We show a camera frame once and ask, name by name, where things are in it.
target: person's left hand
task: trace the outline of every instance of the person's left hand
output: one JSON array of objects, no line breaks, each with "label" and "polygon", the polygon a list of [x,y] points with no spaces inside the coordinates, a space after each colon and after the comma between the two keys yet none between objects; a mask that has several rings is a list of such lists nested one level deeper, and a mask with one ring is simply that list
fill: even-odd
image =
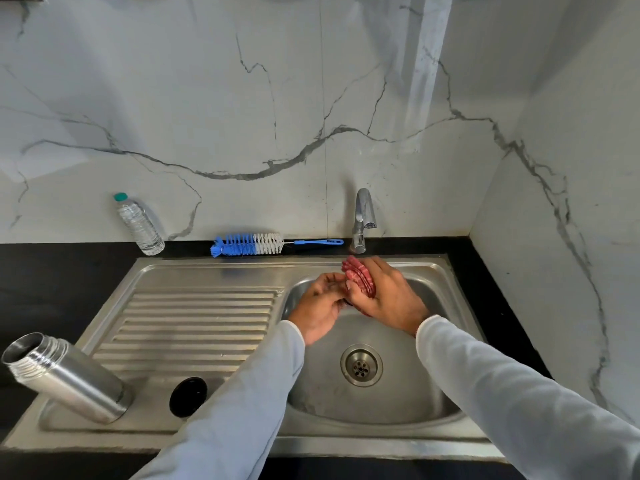
[{"label": "person's left hand", "polygon": [[321,274],[300,298],[289,321],[298,327],[305,345],[313,344],[332,329],[345,305],[346,282],[347,277],[342,273]]}]

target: hand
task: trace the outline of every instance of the hand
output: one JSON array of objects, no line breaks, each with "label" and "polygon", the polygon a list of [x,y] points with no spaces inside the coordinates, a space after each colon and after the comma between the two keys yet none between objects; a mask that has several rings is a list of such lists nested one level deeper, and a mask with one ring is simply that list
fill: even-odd
[{"label": "hand", "polygon": [[361,261],[376,284],[376,297],[369,298],[355,282],[347,281],[348,300],[361,312],[415,337],[420,323],[429,316],[425,304],[400,271],[377,256]]},{"label": "hand", "polygon": [[342,273],[321,274],[300,298],[289,321],[298,327],[305,345],[322,339],[332,329],[345,305],[346,282]]}]

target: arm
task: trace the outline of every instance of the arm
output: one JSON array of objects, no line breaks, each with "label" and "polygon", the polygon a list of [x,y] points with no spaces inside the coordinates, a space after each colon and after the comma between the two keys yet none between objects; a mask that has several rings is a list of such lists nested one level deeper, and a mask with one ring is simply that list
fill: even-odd
[{"label": "arm", "polygon": [[280,424],[305,356],[322,338],[345,298],[340,273],[323,274],[231,378],[132,480],[256,479]]},{"label": "arm", "polygon": [[640,479],[640,431],[551,379],[433,316],[402,274],[363,260],[378,293],[348,282],[349,300],[416,339],[442,391],[531,479]]}]

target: stainless steel bottle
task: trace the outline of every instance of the stainless steel bottle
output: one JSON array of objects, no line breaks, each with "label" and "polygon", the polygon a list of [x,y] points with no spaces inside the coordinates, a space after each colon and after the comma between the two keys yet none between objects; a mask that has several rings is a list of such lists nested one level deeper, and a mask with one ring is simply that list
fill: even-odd
[{"label": "stainless steel bottle", "polygon": [[9,345],[2,363],[21,384],[42,392],[87,419],[110,423],[124,414],[133,393],[68,341],[29,333]]}]

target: faucet spout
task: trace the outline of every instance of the faucet spout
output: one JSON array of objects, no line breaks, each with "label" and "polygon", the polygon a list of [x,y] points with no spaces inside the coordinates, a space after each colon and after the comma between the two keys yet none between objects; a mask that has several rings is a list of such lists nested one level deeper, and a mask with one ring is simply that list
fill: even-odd
[{"label": "faucet spout", "polygon": [[364,243],[364,229],[375,229],[376,215],[373,212],[373,201],[368,189],[358,190],[356,195],[356,215],[353,222],[353,240],[349,250],[355,254],[363,254],[366,251]]}]

